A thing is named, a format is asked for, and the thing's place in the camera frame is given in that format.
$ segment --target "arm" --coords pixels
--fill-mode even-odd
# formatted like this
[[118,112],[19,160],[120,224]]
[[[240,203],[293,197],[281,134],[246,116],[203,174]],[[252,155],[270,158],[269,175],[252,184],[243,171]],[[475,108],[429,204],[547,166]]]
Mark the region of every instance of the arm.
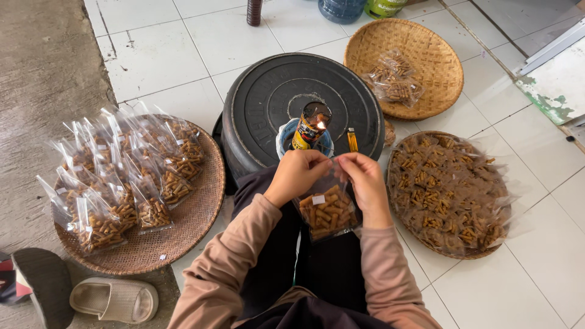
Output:
[[239,291],[248,270],[256,266],[260,251],[282,216],[278,209],[307,192],[331,166],[331,161],[316,150],[288,151],[264,195],[256,194],[252,203],[183,271],[185,288],[168,327],[229,328],[242,313]]
[[440,328],[425,309],[398,241],[380,165],[359,153],[340,155],[336,161],[353,180],[364,216],[360,244],[368,312],[396,329]]
[[261,194],[183,271],[169,328],[229,328],[242,312],[240,287],[282,213]]

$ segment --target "yellow lighter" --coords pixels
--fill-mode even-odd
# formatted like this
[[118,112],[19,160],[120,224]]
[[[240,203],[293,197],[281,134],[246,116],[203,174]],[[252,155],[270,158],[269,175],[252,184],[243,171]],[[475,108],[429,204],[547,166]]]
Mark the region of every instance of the yellow lighter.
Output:
[[353,131],[353,128],[347,129],[347,142],[349,144],[349,151],[357,152],[356,133]]

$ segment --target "hand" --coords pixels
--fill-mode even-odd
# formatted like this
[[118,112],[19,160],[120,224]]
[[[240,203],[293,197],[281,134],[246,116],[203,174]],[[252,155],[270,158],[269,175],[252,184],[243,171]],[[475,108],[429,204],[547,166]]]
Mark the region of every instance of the hand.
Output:
[[333,162],[317,150],[289,150],[280,159],[264,197],[280,208],[306,193],[332,166]]
[[392,226],[386,185],[380,165],[357,152],[342,154],[336,157],[335,161],[349,175],[357,205],[364,215],[363,226],[365,228]]

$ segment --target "concrete floor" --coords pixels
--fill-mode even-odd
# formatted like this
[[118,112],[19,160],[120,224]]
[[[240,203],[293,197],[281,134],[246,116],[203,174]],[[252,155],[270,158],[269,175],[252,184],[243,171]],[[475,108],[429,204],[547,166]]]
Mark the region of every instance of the concrete floor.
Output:
[[[111,85],[82,0],[3,0],[0,10],[0,251],[35,246],[64,258],[73,284],[103,276],[72,261],[42,209],[47,197],[35,179],[51,173],[43,141],[66,136],[61,124],[92,118],[114,103]],[[170,267],[125,277],[155,285],[154,319],[133,328],[164,328],[178,297]],[[78,313],[70,328],[126,328]],[[41,328],[30,301],[0,306],[0,328]]]

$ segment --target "black bucket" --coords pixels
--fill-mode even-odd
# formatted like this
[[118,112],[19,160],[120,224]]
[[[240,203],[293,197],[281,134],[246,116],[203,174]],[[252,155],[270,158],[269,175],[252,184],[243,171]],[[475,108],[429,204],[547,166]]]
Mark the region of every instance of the black bucket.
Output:
[[260,60],[234,81],[223,106],[221,144],[233,181],[278,163],[278,128],[298,118],[310,102],[332,111],[328,126],[335,154],[349,152],[354,128],[359,152],[377,160],[384,146],[384,118],[374,94],[347,67],[325,57],[279,54]]

